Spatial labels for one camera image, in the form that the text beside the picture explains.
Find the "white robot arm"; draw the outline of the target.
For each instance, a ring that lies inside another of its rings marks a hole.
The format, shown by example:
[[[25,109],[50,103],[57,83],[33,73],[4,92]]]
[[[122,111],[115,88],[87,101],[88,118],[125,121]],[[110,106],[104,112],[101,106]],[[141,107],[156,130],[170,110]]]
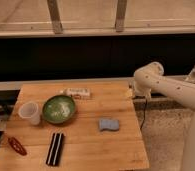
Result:
[[[133,74],[133,93],[146,99],[154,90],[194,111],[184,143],[180,171],[195,171],[195,84],[164,76],[159,62],[138,68]]]

